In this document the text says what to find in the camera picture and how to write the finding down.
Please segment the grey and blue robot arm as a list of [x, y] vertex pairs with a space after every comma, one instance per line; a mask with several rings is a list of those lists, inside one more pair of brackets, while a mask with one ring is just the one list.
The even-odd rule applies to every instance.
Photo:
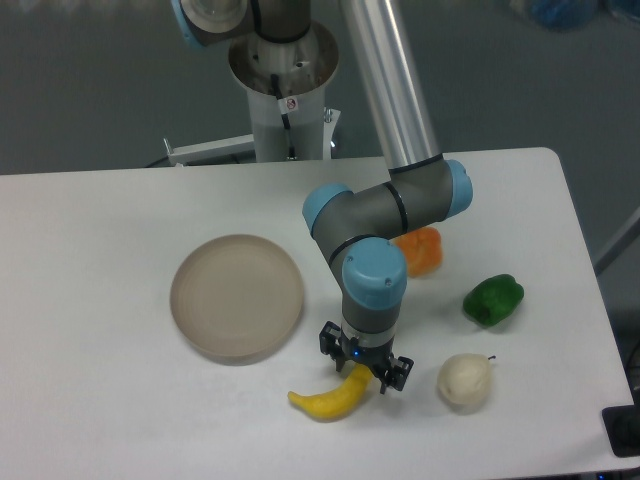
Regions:
[[[252, 121], [248, 135], [169, 149], [172, 165], [246, 151], [259, 161], [330, 155], [337, 115], [323, 97], [339, 55], [309, 2], [176, 1], [172, 8], [187, 43], [229, 42], [229, 66], [247, 92]], [[383, 389], [401, 390], [413, 363], [392, 351], [407, 285], [393, 239], [466, 210], [473, 187], [437, 145], [397, 3], [343, 1], [339, 8], [389, 179], [360, 192], [326, 184], [304, 202], [307, 227], [342, 292], [342, 322], [327, 323], [319, 343], [337, 366], [356, 362]]]

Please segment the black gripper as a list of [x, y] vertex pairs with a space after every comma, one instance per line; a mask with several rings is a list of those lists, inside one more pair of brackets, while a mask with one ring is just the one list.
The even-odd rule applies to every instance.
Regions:
[[341, 328], [327, 321], [319, 333], [320, 351], [335, 362], [335, 369], [341, 372], [347, 361], [367, 366], [379, 380], [379, 393], [388, 389], [402, 391], [413, 368], [413, 360], [393, 355], [394, 340], [376, 346], [367, 346], [357, 337], [348, 338]]

